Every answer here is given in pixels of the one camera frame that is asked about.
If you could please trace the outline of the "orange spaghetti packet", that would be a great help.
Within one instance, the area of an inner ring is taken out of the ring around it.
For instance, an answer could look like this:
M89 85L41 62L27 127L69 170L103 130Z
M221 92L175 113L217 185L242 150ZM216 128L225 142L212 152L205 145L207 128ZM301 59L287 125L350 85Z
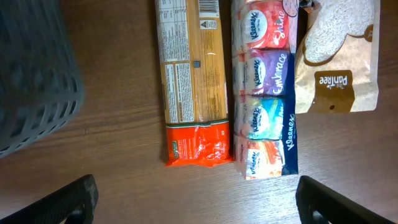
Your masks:
M229 163L228 94L218 0L156 0L168 166Z

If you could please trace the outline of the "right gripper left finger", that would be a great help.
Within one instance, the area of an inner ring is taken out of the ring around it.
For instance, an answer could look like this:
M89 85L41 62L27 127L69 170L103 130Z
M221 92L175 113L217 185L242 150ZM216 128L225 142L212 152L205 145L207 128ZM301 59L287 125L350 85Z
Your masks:
M1 224L92 224L99 192L95 178L84 175L33 204L1 219Z

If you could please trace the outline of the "Kleenex tissue multipack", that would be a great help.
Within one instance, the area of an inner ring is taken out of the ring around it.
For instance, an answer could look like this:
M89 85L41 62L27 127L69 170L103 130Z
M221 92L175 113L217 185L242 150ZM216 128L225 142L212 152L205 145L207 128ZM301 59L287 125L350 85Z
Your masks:
M233 1L234 160L246 179L298 174L298 0Z

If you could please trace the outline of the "beige Pantree rice bag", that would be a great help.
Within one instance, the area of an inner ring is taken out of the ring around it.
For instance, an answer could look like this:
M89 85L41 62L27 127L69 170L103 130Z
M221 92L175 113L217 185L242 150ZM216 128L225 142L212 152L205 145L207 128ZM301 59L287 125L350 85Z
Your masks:
M380 0L301 1L307 31L295 58L295 111L376 109Z

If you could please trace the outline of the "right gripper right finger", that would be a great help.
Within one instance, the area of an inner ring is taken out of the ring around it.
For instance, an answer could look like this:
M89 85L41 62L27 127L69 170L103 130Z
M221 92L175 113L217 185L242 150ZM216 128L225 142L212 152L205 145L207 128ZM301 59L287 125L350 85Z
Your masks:
M299 179L295 198L302 223L391 223L306 175Z

